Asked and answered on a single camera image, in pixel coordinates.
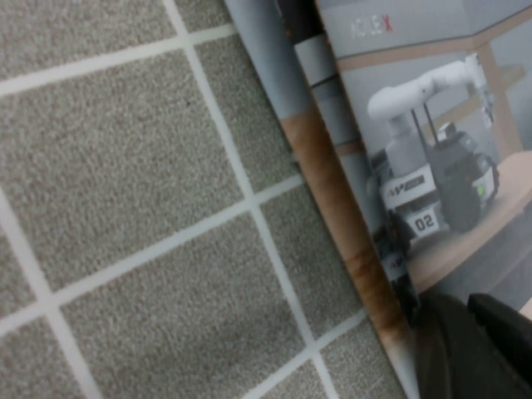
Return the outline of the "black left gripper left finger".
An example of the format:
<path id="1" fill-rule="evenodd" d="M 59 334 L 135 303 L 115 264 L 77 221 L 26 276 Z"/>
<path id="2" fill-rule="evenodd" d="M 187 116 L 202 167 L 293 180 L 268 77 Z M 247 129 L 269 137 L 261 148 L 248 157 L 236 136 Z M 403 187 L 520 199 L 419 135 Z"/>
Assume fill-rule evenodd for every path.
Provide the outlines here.
<path id="1" fill-rule="evenodd" d="M 531 359 L 512 360 L 468 308 L 447 294 L 422 299 L 415 368 L 422 398 L 529 398 Z"/>

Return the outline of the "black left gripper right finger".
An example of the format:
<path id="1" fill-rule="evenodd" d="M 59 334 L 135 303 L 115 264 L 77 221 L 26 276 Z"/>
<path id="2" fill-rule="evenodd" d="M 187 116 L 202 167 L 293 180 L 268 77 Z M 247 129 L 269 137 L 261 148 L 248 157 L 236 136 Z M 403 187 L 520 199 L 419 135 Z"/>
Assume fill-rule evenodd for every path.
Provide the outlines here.
<path id="1" fill-rule="evenodd" d="M 531 359 L 531 320 L 486 293 L 473 293 L 468 308 L 492 341 L 512 360 Z"/>

